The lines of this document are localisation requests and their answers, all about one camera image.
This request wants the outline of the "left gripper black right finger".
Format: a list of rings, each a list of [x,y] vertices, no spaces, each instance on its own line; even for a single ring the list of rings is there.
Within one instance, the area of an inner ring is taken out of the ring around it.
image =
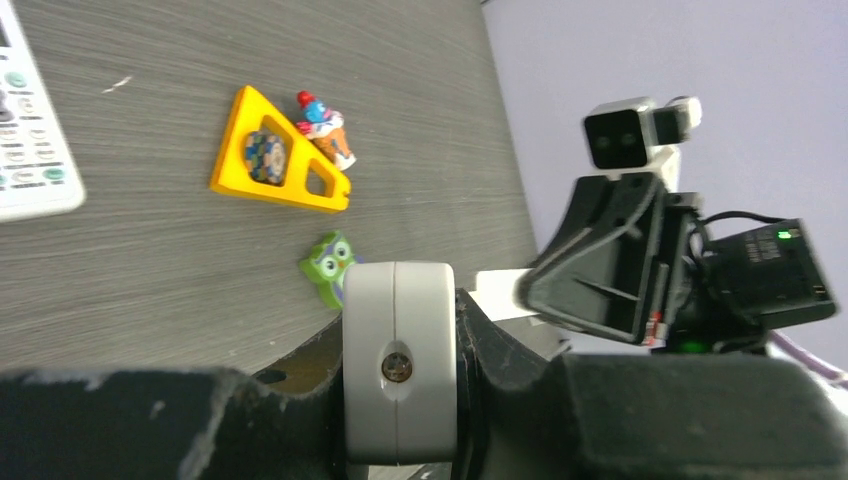
[[[470,402],[457,479],[843,479],[847,421],[749,355],[545,359],[456,294]]]

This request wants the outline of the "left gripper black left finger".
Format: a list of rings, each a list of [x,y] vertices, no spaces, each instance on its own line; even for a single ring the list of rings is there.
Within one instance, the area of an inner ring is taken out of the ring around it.
[[[5,479],[341,479],[341,324],[230,368],[1,376]]]

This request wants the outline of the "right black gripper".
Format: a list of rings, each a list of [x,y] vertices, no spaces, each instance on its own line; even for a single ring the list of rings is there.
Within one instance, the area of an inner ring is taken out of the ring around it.
[[[653,173],[579,178],[554,238],[516,283],[517,303],[603,339],[664,340],[701,205],[700,194],[672,193]]]

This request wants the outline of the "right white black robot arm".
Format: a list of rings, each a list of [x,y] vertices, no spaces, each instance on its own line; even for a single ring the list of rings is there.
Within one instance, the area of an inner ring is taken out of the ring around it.
[[[663,353],[758,352],[837,304],[798,219],[710,236],[696,193],[652,173],[580,178],[514,297],[542,320]]]

